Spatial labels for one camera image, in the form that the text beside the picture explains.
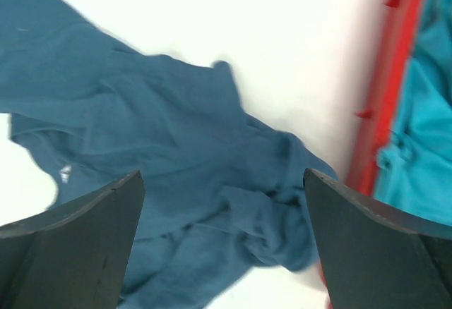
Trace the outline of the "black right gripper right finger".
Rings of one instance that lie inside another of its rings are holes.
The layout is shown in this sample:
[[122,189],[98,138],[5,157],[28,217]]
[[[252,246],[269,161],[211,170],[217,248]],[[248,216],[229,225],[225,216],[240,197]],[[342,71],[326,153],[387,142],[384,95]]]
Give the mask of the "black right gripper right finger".
[[314,169],[307,207],[333,308],[451,308],[451,228]]

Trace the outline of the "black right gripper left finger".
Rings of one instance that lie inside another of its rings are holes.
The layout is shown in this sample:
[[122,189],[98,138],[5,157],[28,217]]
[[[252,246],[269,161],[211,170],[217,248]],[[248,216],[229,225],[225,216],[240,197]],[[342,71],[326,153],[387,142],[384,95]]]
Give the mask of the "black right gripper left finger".
[[1,227],[2,308],[115,308],[145,195],[139,171]]

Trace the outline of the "dark blue t-shirt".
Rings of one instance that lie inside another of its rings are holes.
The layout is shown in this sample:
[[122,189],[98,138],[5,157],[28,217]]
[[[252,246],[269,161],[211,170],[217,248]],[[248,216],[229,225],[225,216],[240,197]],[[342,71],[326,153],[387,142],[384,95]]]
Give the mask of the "dark blue t-shirt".
[[224,61],[146,56],[61,0],[1,0],[1,112],[57,204],[141,172],[120,308],[204,308],[252,267],[317,261],[302,176],[333,170],[248,115]]

